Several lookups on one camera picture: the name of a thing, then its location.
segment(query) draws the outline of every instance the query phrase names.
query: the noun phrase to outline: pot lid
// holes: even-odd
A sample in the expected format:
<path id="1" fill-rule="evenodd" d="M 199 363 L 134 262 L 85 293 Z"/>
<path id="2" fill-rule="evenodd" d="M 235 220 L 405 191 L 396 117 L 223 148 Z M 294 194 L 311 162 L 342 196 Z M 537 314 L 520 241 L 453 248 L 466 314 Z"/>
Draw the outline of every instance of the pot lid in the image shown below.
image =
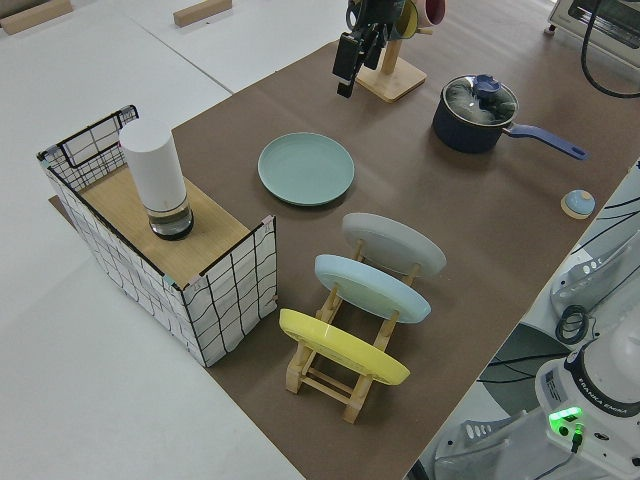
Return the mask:
<path id="1" fill-rule="evenodd" d="M 506 125 L 518 111 L 516 96 L 491 75 L 454 78 L 444 87 L 443 98 L 454 115 L 475 125 Z"/>

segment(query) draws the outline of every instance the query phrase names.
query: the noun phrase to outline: cooking pot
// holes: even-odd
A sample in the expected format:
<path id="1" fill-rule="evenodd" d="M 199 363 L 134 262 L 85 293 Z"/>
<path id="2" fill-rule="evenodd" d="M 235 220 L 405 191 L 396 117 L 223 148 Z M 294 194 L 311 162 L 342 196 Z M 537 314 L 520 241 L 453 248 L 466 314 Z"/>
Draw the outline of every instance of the cooking pot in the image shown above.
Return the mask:
<path id="1" fill-rule="evenodd" d="M 578 160 L 588 153 L 539 127 L 517 125 L 514 93 L 490 75 L 467 75 L 451 80 L 440 93 L 433 129 L 446 145 L 466 153 L 490 150 L 505 133 L 535 138 Z"/>

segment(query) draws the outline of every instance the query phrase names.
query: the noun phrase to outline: wooden board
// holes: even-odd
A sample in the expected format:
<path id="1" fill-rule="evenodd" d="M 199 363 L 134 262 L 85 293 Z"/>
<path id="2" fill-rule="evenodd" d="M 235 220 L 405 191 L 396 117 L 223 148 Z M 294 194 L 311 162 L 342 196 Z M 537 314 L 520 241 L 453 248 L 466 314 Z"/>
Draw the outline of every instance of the wooden board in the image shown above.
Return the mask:
<path id="1" fill-rule="evenodd" d="M 73 6 L 69 0 L 50 0 L 42 5 L 3 18 L 0 20 L 0 24 L 7 34 L 13 35 L 71 11 L 73 11 Z"/>
<path id="2" fill-rule="evenodd" d="M 393 103 L 424 83 L 427 74 L 398 58 L 401 41 L 389 42 L 382 50 L 383 62 L 371 70 L 361 68 L 356 81 L 387 103 Z"/>
<path id="3" fill-rule="evenodd" d="M 162 240 L 149 227 L 129 169 L 120 167 L 81 192 L 100 214 L 180 288 L 220 258 L 249 230 L 185 178 L 194 215 L 182 240 Z"/>
<path id="4" fill-rule="evenodd" d="M 205 0 L 173 13 L 173 21 L 179 27 L 210 17 L 231 8 L 231 0 Z"/>
<path id="5" fill-rule="evenodd" d="M 392 73 L 386 74 L 381 72 L 380 69 L 380 65 L 376 70 L 362 68 L 356 81 L 387 103 L 395 102 L 403 95 L 422 85 L 427 78 L 426 73 L 402 58 L 398 58 Z"/>

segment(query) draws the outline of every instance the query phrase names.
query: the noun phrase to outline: wooden block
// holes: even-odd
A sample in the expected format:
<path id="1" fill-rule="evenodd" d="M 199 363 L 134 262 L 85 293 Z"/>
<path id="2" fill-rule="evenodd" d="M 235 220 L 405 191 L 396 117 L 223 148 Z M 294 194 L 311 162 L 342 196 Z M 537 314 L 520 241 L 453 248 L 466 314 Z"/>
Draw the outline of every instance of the wooden block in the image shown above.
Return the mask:
<path id="1" fill-rule="evenodd" d="M 129 169 L 120 167 L 84 191 L 82 197 L 163 273 L 184 288 L 224 255 L 249 230 L 185 179 L 193 230 L 182 240 L 159 238 L 149 226 Z"/>
<path id="2" fill-rule="evenodd" d="M 173 13 L 173 21 L 179 27 L 210 17 L 231 8 L 232 0 L 205 0 Z"/>
<path id="3" fill-rule="evenodd" d="M 70 0 L 50 0 L 0 20 L 0 25 L 9 35 L 35 27 L 48 20 L 73 11 Z"/>

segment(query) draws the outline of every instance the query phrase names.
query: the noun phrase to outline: small round button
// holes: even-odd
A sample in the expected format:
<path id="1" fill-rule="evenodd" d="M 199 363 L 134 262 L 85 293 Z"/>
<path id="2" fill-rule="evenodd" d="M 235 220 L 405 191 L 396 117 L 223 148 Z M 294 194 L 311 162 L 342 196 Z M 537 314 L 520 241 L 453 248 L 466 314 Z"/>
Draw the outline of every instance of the small round button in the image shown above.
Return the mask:
<path id="1" fill-rule="evenodd" d="M 596 201 L 589 192 L 573 190 L 562 198 L 560 206 L 570 217 L 584 220 L 593 213 Z"/>

